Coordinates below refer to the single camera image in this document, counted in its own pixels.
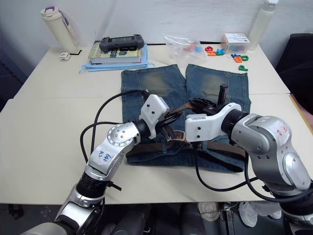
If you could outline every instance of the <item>small box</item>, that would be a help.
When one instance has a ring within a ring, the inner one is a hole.
[[[245,53],[249,49],[250,41],[244,33],[225,33],[221,46],[225,53]]]

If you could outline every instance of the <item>white bottle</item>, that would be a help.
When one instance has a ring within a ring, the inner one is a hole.
[[[259,44],[270,19],[272,18],[278,0],[265,0],[262,8],[256,17],[254,24],[251,28],[250,34],[248,36],[250,40],[249,50],[255,50],[256,46]]]
[[[42,19],[61,44],[64,52],[71,54],[78,53],[79,49],[75,41],[76,35],[72,32],[69,25],[66,25],[66,23],[68,24],[67,19],[63,17],[59,9],[55,6],[51,6],[43,9],[40,13]]]

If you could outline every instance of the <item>denim pants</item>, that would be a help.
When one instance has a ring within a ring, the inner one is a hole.
[[[218,101],[220,85],[228,84],[226,102],[241,105],[245,112],[250,111],[251,101],[248,93],[247,73],[232,73],[213,70],[189,64],[186,78],[180,73],[177,65],[152,69],[125,70],[122,72],[122,92],[128,90],[148,90],[150,94],[161,96],[170,108],[179,107],[190,98],[205,98],[212,102]],[[140,93],[122,96],[123,122],[138,120],[140,109],[144,103]],[[173,130],[184,130],[186,115],[192,111],[186,110],[178,120],[170,126]],[[212,141],[228,143],[228,136],[218,136]],[[162,142],[162,136],[142,143]],[[139,153],[127,157],[132,165],[156,166],[194,166],[194,151],[184,143],[175,143],[170,148],[165,144],[162,150]],[[202,142],[199,151],[199,167],[222,172],[241,172],[244,169],[243,159],[231,153],[208,150],[206,142]]]

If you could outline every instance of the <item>plastic container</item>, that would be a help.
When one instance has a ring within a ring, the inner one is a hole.
[[[64,52],[76,54],[79,52],[76,42],[73,39],[74,35],[68,31],[64,22],[64,17],[55,6],[47,7],[41,12],[42,19],[46,22],[50,30],[53,32],[56,39],[61,44]]]
[[[249,40],[251,42],[249,50],[255,50],[259,44],[272,16],[276,9],[278,0],[265,0],[260,9],[254,24],[249,33]]]
[[[250,41],[244,33],[225,33],[221,46],[225,53],[245,53],[250,47]]]

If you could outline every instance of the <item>stack of books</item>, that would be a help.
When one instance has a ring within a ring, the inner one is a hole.
[[[88,71],[142,69],[148,67],[147,45],[127,50],[115,48],[103,52],[100,41],[95,41],[89,54],[90,64],[83,65]]]

